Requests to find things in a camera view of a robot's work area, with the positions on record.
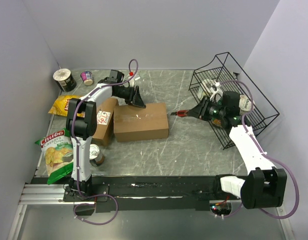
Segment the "red black box cutter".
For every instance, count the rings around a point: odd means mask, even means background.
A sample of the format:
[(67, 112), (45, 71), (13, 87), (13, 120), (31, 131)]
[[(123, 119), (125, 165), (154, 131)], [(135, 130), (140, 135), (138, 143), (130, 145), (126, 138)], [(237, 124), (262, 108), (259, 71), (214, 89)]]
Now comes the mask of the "red black box cutter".
[(178, 116), (178, 117), (189, 117), (189, 110), (179, 110), (179, 111), (175, 111), (175, 112), (172, 112), (170, 114), (171, 116)]

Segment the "plain taped cardboard box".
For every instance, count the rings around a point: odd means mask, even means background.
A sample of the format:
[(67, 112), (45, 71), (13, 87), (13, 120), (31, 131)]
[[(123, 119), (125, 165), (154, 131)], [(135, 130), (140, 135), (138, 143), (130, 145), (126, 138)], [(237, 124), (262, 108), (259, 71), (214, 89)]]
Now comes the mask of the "plain taped cardboard box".
[(120, 143), (168, 138), (166, 104), (148, 103), (146, 108), (116, 106), (113, 113), (113, 132)]

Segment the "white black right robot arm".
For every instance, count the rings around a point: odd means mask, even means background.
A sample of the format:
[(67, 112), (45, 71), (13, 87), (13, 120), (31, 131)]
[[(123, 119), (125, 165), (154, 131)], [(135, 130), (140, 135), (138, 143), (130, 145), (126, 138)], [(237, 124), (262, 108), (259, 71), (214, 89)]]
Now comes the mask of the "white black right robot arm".
[(259, 150), (250, 122), (240, 115), (239, 103), (239, 93), (225, 91), (219, 101), (204, 97), (186, 113), (189, 117), (207, 122), (219, 120), (221, 129), (226, 131), (237, 147), (247, 169), (246, 179), (234, 175), (220, 176), (212, 187), (212, 193), (220, 200), (232, 194), (241, 199), (246, 209), (280, 207), (287, 174)]

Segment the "labelled cardboard express box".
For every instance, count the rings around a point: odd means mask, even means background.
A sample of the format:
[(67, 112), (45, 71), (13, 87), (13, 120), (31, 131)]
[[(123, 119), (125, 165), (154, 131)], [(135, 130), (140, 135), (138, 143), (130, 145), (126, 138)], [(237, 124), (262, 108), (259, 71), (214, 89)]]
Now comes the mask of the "labelled cardboard express box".
[(101, 146), (108, 146), (114, 130), (114, 110), (119, 102), (110, 97), (97, 108), (97, 127), (92, 140)]

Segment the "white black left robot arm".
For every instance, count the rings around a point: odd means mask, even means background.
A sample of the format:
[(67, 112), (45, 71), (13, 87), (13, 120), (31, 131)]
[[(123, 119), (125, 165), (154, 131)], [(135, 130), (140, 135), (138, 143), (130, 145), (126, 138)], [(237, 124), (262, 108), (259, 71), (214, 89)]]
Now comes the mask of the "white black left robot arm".
[(73, 145), (73, 170), (69, 189), (81, 201), (88, 201), (93, 195), (90, 164), (90, 145), (97, 130), (97, 108), (111, 97), (125, 100), (125, 103), (138, 108), (146, 105), (140, 95), (139, 87), (128, 85), (137, 75), (135, 70), (124, 81), (124, 74), (111, 70), (110, 75), (100, 80), (95, 88), (81, 98), (69, 100), (66, 129), (70, 132)]

